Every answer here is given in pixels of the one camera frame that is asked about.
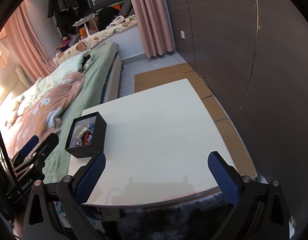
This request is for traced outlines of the left hand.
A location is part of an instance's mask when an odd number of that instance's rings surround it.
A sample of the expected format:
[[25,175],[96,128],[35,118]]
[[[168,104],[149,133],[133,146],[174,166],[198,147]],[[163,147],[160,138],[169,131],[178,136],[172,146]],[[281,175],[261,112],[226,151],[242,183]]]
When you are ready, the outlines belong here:
[[14,219],[13,222],[13,233],[19,239],[23,239],[24,220],[25,220],[24,216],[18,216]]

